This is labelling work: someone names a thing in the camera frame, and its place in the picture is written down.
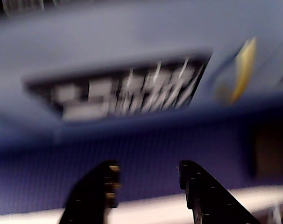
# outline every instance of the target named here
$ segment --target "white surface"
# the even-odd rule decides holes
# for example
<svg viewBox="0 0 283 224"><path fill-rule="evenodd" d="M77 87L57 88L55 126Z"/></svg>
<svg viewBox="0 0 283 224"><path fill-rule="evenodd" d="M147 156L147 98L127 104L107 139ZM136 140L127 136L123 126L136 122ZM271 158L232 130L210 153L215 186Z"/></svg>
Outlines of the white surface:
<svg viewBox="0 0 283 224"><path fill-rule="evenodd" d="M283 203L283 186L254 187L230 191L250 212ZM0 216L0 224L57 224L64 210L48 210ZM109 214L109 224L191 224L192 211L185 195L120 203Z"/></svg>

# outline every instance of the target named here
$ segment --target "gold pin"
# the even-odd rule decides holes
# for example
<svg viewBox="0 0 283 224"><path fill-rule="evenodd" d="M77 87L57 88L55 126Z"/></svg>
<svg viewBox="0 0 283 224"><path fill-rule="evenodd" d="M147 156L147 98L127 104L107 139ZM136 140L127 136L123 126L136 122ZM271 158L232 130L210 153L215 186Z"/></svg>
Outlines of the gold pin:
<svg viewBox="0 0 283 224"><path fill-rule="evenodd" d="M109 168L110 168L113 172L119 172L119 171L120 171L119 166L109 166Z"/></svg>
<svg viewBox="0 0 283 224"><path fill-rule="evenodd" d="M113 199L114 198L114 193L106 193L106 198Z"/></svg>

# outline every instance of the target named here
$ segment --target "blue fabric surface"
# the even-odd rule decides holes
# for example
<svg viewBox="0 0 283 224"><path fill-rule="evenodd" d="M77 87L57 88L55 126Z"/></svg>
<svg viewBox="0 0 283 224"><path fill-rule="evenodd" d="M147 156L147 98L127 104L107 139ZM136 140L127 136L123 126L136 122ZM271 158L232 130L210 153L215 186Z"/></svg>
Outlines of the blue fabric surface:
<svg viewBox="0 0 283 224"><path fill-rule="evenodd" d="M95 165L118 159L120 201L181 193L180 160L198 162L226 188L283 183L255 181L240 123L177 126L0 156L0 214L61 208L72 185Z"/></svg>

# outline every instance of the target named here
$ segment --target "digital display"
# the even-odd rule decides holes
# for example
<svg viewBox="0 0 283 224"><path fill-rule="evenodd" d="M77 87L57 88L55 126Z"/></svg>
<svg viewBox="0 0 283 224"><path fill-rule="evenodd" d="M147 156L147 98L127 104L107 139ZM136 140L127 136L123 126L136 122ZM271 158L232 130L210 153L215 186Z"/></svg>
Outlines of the digital display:
<svg viewBox="0 0 283 224"><path fill-rule="evenodd" d="M28 86L63 120L93 120L188 106L206 64L188 58Z"/></svg>

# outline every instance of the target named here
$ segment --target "blue wall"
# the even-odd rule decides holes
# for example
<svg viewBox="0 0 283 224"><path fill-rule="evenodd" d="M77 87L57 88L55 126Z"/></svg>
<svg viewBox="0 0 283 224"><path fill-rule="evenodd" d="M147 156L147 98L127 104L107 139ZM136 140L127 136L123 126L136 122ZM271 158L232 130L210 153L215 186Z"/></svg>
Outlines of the blue wall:
<svg viewBox="0 0 283 224"><path fill-rule="evenodd" d="M226 188L283 183L256 181L245 120L178 125L74 145L0 155L0 214L60 208L72 185L105 159L118 159L119 200L181 193L176 166L191 159Z"/></svg>

